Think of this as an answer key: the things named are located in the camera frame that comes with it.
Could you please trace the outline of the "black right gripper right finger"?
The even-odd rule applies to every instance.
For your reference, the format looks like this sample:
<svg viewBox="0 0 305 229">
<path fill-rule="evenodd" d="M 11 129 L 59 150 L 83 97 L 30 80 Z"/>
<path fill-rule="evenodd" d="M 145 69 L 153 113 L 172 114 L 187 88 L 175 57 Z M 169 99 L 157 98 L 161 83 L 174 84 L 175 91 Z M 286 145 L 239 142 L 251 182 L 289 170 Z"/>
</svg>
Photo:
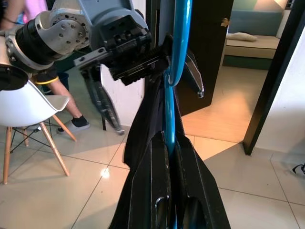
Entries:
<svg viewBox="0 0 305 229">
<path fill-rule="evenodd" d="M 187 137 L 176 140 L 179 229 L 229 229 L 217 183 Z"/>
</svg>

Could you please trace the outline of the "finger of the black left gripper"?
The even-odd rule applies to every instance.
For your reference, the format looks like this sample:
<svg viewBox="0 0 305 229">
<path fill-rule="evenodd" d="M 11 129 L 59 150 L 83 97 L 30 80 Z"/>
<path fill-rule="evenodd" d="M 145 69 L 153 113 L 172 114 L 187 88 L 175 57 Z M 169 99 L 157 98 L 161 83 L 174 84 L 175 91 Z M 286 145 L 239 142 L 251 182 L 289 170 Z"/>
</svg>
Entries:
<svg viewBox="0 0 305 229">
<path fill-rule="evenodd" d="M 183 80 L 197 94 L 199 98 L 204 97 L 204 86 L 202 76 L 197 66 L 194 54 L 188 50 L 184 62 Z"/>
<path fill-rule="evenodd" d="M 106 131 L 106 122 L 108 122 L 118 135 L 123 135 L 124 130 L 115 106 L 108 92 L 102 85 L 101 66 L 96 65 L 83 69 L 81 70 L 81 75 L 84 78 L 91 102 L 101 115 L 103 130 Z"/>
</svg>

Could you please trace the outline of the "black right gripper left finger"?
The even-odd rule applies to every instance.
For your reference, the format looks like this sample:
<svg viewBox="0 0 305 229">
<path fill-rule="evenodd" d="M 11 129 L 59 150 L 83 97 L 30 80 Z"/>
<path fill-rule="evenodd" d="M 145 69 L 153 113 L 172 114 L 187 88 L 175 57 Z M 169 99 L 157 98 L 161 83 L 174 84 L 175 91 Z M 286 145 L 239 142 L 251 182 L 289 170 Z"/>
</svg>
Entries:
<svg viewBox="0 0 305 229">
<path fill-rule="evenodd" d="M 151 139 L 133 176 L 129 210 L 129 229 L 169 228 L 171 179 L 162 131 Z"/>
</svg>

